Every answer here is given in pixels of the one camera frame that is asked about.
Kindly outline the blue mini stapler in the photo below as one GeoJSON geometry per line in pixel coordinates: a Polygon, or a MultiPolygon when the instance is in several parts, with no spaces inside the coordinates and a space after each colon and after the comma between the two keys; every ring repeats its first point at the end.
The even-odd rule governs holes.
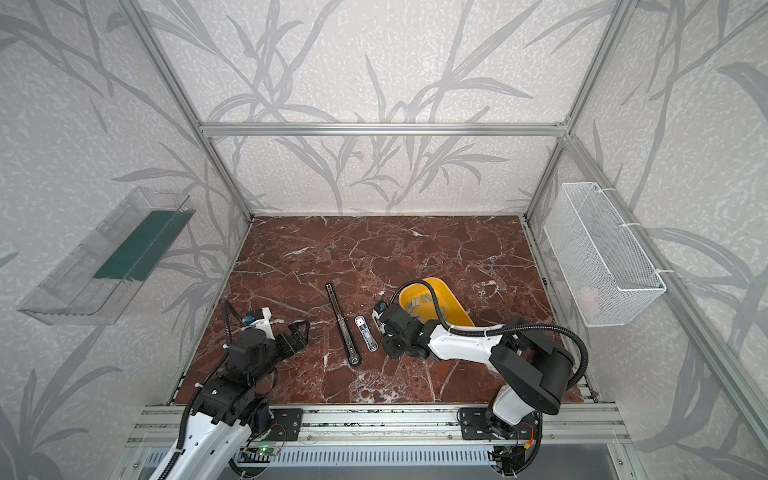
{"type": "Polygon", "coordinates": [[[365,345],[367,349],[370,352],[376,352],[379,349],[379,345],[376,342],[372,331],[370,330],[367,321],[364,316],[357,316],[354,319],[355,325],[357,326],[358,330],[360,331],[360,334],[365,342],[365,345]]]}

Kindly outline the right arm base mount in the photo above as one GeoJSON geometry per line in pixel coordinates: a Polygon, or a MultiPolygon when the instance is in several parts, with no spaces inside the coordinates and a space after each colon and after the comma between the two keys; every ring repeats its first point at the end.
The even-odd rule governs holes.
{"type": "Polygon", "coordinates": [[[519,423],[510,425],[490,414],[485,407],[464,407],[458,410],[456,418],[463,440],[511,440],[528,443],[536,439],[536,427],[540,424],[542,415],[534,411],[519,423]]]}

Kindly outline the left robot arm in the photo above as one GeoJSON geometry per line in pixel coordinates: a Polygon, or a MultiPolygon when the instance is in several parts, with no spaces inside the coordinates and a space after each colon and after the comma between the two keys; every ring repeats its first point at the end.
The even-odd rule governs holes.
{"type": "Polygon", "coordinates": [[[274,334],[267,309],[242,316],[220,303],[225,341],[223,355],[195,384],[184,407],[177,439],[151,477],[216,479],[229,467],[239,479],[253,479],[261,467],[242,468],[236,456],[281,425],[274,420],[268,395],[257,385],[277,365],[307,347],[311,324],[299,320],[274,334]]]}

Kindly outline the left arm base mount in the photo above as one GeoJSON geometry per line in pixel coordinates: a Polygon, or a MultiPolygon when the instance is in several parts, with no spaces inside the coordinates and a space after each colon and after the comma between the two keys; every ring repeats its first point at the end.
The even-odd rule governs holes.
{"type": "Polygon", "coordinates": [[[269,433],[264,438],[271,442],[296,442],[302,426],[302,408],[272,408],[269,433]]]}

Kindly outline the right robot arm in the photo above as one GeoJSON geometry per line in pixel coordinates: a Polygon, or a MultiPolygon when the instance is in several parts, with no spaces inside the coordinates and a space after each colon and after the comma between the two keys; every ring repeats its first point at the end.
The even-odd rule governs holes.
{"type": "Polygon", "coordinates": [[[478,327],[441,279],[412,280],[390,300],[373,307],[372,318],[388,356],[483,364],[505,385],[488,406],[492,420],[517,425],[535,412],[556,415],[563,398],[584,377],[586,343],[573,331],[514,317],[478,327]]]}

